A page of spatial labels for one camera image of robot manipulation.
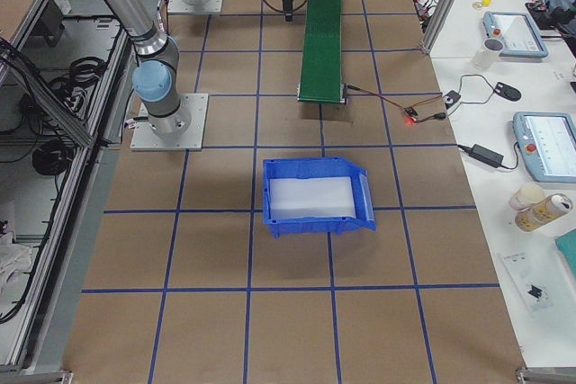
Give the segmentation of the green conveyor belt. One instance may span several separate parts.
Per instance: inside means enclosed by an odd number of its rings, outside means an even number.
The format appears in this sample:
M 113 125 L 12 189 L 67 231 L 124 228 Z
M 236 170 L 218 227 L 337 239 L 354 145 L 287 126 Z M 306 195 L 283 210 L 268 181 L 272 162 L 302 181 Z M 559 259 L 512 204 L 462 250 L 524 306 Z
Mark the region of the green conveyor belt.
M 298 100 L 346 101 L 342 79 L 342 0 L 308 0 Z

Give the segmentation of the red LED controller board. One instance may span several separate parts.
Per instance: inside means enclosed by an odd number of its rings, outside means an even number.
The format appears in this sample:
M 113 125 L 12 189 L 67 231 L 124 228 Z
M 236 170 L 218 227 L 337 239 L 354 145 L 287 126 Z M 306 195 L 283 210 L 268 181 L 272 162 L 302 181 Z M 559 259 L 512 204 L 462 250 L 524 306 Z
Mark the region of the red LED controller board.
M 406 118 L 406 122 L 408 124 L 416 124 L 419 122 L 418 119 L 419 114 L 414 107 L 412 106 L 404 107 L 403 111 Z

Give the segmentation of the white paper cup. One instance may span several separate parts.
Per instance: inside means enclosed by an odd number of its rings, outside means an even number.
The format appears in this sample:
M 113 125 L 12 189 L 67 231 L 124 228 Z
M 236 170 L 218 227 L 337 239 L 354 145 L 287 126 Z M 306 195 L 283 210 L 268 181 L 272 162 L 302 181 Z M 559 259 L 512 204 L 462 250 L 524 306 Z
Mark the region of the white paper cup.
M 479 69 L 487 69 L 500 57 L 504 44 L 498 38 L 487 38 L 472 58 L 472 64 Z

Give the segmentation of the blue plastic bin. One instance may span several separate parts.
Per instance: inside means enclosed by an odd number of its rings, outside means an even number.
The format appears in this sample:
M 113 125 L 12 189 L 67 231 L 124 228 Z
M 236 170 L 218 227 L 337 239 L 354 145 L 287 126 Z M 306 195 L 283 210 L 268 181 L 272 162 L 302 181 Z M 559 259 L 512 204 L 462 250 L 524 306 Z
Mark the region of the blue plastic bin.
M 343 157 L 263 161 L 263 222 L 272 236 L 376 229 L 367 171 Z

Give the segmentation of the white foam sheet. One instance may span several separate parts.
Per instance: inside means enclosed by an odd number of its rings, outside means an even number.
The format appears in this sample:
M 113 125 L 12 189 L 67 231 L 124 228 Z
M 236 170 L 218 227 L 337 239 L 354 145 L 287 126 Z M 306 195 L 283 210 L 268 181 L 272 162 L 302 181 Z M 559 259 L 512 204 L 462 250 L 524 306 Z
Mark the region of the white foam sheet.
M 349 177 L 272 179 L 272 219 L 354 217 L 356 208 Z

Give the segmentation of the far teach pendant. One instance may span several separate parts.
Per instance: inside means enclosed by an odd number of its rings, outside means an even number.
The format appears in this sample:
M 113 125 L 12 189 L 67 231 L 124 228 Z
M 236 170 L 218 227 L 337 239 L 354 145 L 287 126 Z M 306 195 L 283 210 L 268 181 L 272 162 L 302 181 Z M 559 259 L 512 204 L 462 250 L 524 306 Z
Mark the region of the far teach pendant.
M 489 38 L 503 45 L 499 55 L 513 58 L 546 58 L 548 49 L 536 22 L 528 13 L 491 12 L 482 18 Z

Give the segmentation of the teach pendant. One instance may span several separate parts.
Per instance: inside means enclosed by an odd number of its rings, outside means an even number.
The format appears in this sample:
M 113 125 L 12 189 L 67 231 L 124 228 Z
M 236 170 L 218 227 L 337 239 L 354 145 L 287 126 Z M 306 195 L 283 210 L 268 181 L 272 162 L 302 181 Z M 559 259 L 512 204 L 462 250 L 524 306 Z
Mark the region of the teach pendant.
M 546 58 L 548 49 L 536 22 L 528 13 L 491 12 L 482 18 L 489 38 L 503 45 L 499 55 L 513 58 Z
M 575 124 L 567 113 L 517 112 L 512 128 L 535 181 L 575 183 Z

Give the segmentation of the black computer mouse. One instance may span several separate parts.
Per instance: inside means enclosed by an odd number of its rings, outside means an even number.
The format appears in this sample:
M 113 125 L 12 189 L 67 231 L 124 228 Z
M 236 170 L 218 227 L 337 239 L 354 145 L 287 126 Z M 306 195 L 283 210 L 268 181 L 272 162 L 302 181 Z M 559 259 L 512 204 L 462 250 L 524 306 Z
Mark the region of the black computer mouse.
M 494 85 L 493 92 L 501 98 L 511 102 L 518 102 L 522 97 L 522 93 L 516 87 L 502 82 L 498 82 Z

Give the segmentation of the black power adapter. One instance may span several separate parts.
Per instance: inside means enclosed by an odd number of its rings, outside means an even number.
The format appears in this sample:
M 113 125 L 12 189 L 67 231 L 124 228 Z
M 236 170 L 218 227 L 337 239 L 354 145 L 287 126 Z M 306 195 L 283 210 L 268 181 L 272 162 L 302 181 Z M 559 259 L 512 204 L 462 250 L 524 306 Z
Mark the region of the black power adapter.
M 468 155 L 485 165 L 494 168 L 502 167 L 503 155 L 481 145 L 474 144 L 470 148 Z

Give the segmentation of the near teach pendant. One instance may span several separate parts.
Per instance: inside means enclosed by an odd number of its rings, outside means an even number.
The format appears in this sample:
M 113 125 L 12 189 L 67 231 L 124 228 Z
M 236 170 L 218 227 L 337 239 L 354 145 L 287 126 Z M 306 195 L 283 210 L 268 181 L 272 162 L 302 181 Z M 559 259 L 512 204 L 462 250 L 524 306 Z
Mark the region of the near teach pendant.
M 575 183 L 575 124 L 567 113 L 517 112 L 512 128 L 535 181 Z

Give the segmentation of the white plastic cup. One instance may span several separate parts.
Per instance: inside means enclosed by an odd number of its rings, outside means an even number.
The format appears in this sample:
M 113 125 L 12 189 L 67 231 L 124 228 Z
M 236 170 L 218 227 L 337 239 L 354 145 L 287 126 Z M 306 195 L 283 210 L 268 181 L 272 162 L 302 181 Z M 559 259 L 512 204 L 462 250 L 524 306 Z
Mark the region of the white plastic cup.
M 514 210 L 524 210 L 545 198 L 544 189 L 537 183 L 524 183 L 508 200 Z

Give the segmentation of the yellow drink can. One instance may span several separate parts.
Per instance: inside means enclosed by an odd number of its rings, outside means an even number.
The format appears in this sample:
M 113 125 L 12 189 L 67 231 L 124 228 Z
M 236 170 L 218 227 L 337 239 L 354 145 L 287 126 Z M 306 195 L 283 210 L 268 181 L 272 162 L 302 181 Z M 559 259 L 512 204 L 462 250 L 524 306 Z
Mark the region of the yellow drink can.
M 515 223 L 521 230 L 531 232 L 566 215 L 572 206 L 572 200 L 563 193 L 549 195 L 520 211 L 515 217 Z

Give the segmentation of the clear plastic bag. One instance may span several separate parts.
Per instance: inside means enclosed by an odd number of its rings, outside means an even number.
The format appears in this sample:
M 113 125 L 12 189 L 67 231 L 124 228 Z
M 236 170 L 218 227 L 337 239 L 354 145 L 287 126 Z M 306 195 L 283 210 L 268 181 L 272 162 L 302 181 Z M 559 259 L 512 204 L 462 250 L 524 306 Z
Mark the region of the clear plastic bag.
M 554 313 L 568 317 L 575 313 L 575 276 L 556 245 L 497 257 L 531 316 Z

